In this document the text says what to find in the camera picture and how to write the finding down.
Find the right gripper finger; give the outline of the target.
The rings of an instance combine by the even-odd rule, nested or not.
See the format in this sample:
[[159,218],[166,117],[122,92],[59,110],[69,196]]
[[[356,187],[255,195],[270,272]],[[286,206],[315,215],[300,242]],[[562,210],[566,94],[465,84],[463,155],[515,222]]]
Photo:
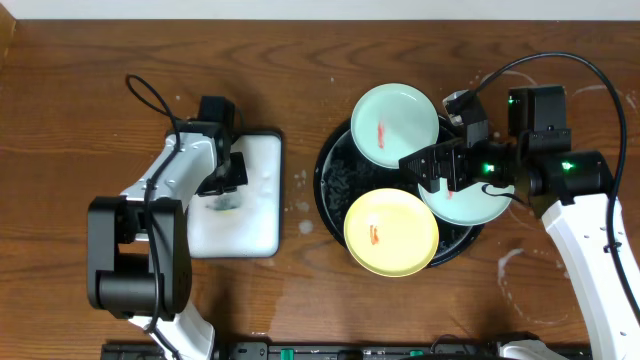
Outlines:
[[399,160],[399,169],[416,175],[438,175],[436,146],[431,145]]
[[441,181],[448,180],[449,173],[439,170],[430,170],[421,175],[419,183],[428,193],[436,193],[441,189]]

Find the yellow plate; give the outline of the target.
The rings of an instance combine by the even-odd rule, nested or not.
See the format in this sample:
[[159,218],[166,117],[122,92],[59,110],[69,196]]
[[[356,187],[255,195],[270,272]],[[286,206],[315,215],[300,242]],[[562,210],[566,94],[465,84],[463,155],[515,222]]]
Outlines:
[[439,229],[427,205],[393,188],[360,196],[348,209],[344,238],[351,256],[365,269],[385,277],[405,277],[435,257]]

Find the green scrubbing sponge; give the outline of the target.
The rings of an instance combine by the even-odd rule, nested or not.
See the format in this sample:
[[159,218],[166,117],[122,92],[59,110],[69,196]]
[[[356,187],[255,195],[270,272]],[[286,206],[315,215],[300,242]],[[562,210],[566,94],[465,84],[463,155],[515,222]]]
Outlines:
[[214,211],[228,211],[237,209],[242,205],[242,197],[235,193],[227,193],[215,196],[207,207]]

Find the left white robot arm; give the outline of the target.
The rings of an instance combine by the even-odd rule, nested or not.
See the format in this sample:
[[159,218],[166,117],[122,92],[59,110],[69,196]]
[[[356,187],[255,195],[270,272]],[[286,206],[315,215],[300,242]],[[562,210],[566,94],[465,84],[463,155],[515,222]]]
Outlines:
[[234,104],[204,96],[195,119],[174,119],[149,170],[118,196],[88,208],[90,305],[141,327],[168,359],[209,359],[214,328],[190,301],[187,208],[195,196],[234,192],[248,182],[231,149]]

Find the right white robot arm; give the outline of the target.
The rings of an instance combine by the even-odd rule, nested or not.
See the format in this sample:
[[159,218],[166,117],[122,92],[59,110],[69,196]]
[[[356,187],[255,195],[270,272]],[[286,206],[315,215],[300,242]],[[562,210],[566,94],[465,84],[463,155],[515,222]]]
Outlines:
[[430,193],[442,184],[457,192],[483,182],[525,195],[563,259],[593,358],[638,358],[639,321],[628,298],[639,292],[639,268],[606,160],[571,148],[564,88],[510,89],[513,144],[490,141],[488,117],[471,92],[443,103],[460,136],[400,159],[400,171]]

